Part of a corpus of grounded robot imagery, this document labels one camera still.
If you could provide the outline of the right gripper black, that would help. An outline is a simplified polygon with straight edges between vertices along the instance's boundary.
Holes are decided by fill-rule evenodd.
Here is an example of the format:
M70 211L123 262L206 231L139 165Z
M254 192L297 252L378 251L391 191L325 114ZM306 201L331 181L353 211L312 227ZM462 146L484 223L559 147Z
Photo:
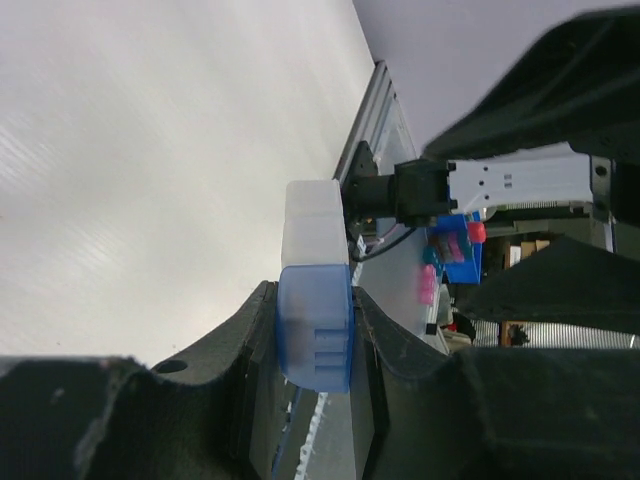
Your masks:
M639 227L639 165L615 161L639 157L638 5L588 11L548 30L423 152L483 159L558 143L598 155L590 157L591 215L605 249L617 250L616 226ZM473 320L637 335L639 262L606 250L561 237L486 278L458 310Z

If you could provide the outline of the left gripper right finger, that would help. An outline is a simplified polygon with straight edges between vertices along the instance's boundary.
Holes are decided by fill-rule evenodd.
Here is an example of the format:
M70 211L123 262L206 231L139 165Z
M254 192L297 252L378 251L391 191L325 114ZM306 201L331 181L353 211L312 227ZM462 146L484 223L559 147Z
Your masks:
M350 402L360 479L635 479L635 350L445 355L353 293Z

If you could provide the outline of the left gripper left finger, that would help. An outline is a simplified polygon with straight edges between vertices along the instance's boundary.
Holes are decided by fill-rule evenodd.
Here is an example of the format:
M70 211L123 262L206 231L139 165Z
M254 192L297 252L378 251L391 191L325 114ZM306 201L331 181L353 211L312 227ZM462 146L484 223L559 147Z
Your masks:
M277 286L152 368L125 357L3 357L5 479L268 479Z

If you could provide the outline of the clear blue pill organizer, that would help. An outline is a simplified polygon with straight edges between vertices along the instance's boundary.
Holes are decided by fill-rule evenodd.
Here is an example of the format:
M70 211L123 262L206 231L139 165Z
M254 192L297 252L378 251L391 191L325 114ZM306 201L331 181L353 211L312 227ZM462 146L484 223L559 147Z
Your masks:
M276 300L283 375L298 387L349 390L354 306L340 184L287 185Z

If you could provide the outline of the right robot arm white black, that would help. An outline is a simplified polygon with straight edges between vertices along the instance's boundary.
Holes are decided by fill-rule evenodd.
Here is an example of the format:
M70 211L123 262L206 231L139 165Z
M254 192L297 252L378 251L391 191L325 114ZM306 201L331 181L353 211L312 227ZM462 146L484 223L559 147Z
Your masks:
M349 223L426 227L446 214L528 202L585 202L639 223L639 8L592 10L548 30L419 159L349 175ZM470 318L565 323L635 334L639 265L570 239L485 281Z

